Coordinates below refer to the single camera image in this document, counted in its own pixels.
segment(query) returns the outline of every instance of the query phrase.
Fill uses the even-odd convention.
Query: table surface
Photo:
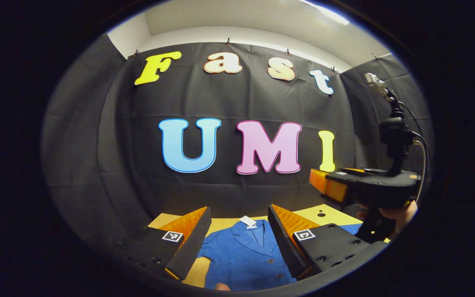
[[[361,220],[353,218],[325,204],[321,204],[315,207],[310,207],[307,209],[297,210],[293,212],[295,214],[298,214],[308,220],[311,220],[319,224],[320,226],[323,226],[324,224],[330,224],[330,223],[334,223],[339,226],[342,226],[345,224],[361,224],[362,223]],[[318,214],[325,214],[326,216],[319,217]],[[155,220],[153,220],[153,222],[151,222],[151,224],[148,225],[148,227],[160,228],[164,226],[165,224],[172,222],[173,220],[176,220],[177,218],[180,218],[180,217],[181,216],[175,216],[173,214],[160,214],[157,218],[155,218]],[[238,222],[239,219],[240,218],[212,218],[212,224],[210,225],[208,232],[206,233],[206,236],[210,235],[213,232],[234,226],[234,224]],[[267,220],[267,216],[251,217],[251,219]],[[190,269],[190,272],[188,273],[187,277],[185,278],[185,280],[183,280],[183,283],[204,288],[206,274],[208,273],[210,262],[211,262],[210,259],[205,258],[205,257],[197,258],[194,262],[194,265],[192,265],[192,268]]]

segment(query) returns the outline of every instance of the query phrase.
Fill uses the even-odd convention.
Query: cable
[[[421,190],[423,189],[423,184],[424,184],[424,178],[426,177],[426,165],[428,163],[428,158],[426,158],[426,150],[425,150],[425,145],[421,143],[420,141],[416,140],[413,142],[416,145],[420,145],[423,149],[423,178],[421,179],[421,185],[419,186],[419,193],[417,193],[417,198],[415,199],[415,203],[418,202],[419,197],[421,196]]]
[[[426,142],[426,139],[424,139],[424,137],[421,134],[415,131],[412,131],[412,134],[415,135],[416,137],[419,137],[424,142],[424,148],[426,149],[426,152],[428,152],[428,158],[430,158],[430,148],[428,148],[428,143]]]
[[[417,118],[415,118],[415,115],[413,114],[413,112],[409,109],[409,107],[407,107],[406,104],[402,103],[399,101],[399,104],[402,105],[403,107],[405,107],[406,109],[408,109],[409,113],[412,115],[413,117],[413,120],[415,121],[415,124],[417,124],[417,128],[419,128],[419,133],[422,135],[423,132],[421,130],[421,126],[419,126],[419,122],[417,122]]]

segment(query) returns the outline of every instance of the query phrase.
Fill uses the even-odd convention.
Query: yellow letter
[[[292,62],[282,58],[270,58],[269,68],[267,72],[272,78],[292,80],[296,77],[294,71],[292,71]]]
[[[172,63],[170,58],[177,60],[180,57],[181,52],[163,53],[148,57],[146,59],[146,66],[144,67],[140,77],[135,81],[135,85],[157,81],[157,79],[159,79],[159,75],[157,75],[157,69],[160,69],[160,72],[163,73],[164,71],[168,70],[168,67],[170,67],[170,64]]]
[[[320,131],[318,136],[322,139],[322,164],[321,171],[333,172],[335,171],[335,164],[333,163],[333,139],[335,135],[329,131]]]
[[[239,65],[239,57],[235,53],[213,53],[208,56],[209,61],[203,67],[207,73],[238,73],[243,69]]]

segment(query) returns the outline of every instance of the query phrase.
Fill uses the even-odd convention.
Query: blue jacket
[[[361,224],[341,226],[355,234]],[[206,289],[217,283],[232,291],[263,290],[296,282],[280,253],[270,224],[256,221],[257,228],[247,229],[243,222],[208,235],[199,257],[211,261],[206,274]]]

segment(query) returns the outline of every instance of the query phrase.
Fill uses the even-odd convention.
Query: letter m
[[[298,164],[298,134],[302,126],[296,123],[283,123],[273,141],[265,132],[262,124],[256,120],[239,122],[237,129],[243,133],[243,158],[236,171],[240,174],[254,174],[259,167],[254,163],[258,155],[261,166],[269,172],[276,157],[280,155],[280,163],[275,170],[278,173],[295,173],[300,171]]]

